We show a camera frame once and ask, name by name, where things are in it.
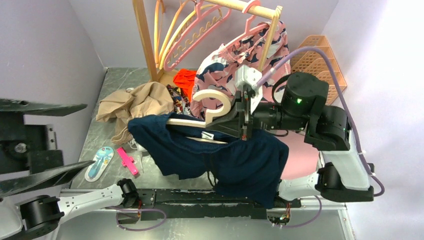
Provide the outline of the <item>navy blue shorts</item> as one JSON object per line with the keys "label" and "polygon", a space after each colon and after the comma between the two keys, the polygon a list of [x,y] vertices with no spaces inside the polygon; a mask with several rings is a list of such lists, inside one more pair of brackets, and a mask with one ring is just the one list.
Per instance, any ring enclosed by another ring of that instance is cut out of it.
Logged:
{"label": "navy blue shorts", "polygon": [[214,177],[216,193],[246,197],[267,209],[274,207],[289,156],[285,143],[260,129],[248,140],[213,131],[213,142],[201,142],[202,128],[170,125],[170,118],[190,119],[172,112],[134,118],[127,124],[129,133],[164,176],[186,180],[208,174]]}

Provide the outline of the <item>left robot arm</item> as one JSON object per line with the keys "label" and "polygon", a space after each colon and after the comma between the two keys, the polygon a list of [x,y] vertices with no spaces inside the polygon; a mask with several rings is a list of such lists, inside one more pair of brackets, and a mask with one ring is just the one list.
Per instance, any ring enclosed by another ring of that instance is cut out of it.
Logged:
{"label": "left robot arm", "polygon": [[72,181],[92,164],[65,165],[50,125],[28,125],[26,115],[64,117],[81,111],[85,104],[50,104],[3,98],[0,101],[0,172],[28,171],[22,177],[0,183],[0,237],[32,240],[56,230],[61,224],[99,209],[134,207],[140,200],[132,180],[123,178],[101,190],[69,198],[39,195],[14,203],[11,196],[60,186]]}

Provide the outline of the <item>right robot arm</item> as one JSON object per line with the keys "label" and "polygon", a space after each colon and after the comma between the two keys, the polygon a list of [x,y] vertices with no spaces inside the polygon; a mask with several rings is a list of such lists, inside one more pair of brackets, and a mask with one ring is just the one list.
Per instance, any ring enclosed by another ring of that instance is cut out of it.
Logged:
{"label": "right robot arm", "polygon": [[284,180],[270,193],[275,207],[314,195],[337,203],[373,201],[374,165],[361,160],[347,112],[326,105],[329,84],[310,73],[296,72],[280,78],[272,90],[280,87],[284,90],[280,102],[261,102],[257,107],[251,106],[253,91],[244,87],[236,93],[230,111],[214,117],[207,129],[242,140],[251,139],[255,129],[304,132],[304,142],[319,151],[325,164],[307,176]]}

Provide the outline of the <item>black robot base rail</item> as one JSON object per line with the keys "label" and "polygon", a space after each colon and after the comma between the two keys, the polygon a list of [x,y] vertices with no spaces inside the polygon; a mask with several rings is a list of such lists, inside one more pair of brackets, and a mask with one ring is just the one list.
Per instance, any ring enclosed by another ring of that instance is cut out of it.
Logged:
{"label": "black robot base rail", "polygon": [[168,219],[236,218],[267,219],[267,209],[246,197],[229,197],[207,189],[139,188],[138,199],[126,200],[121,207],[159,209]]}

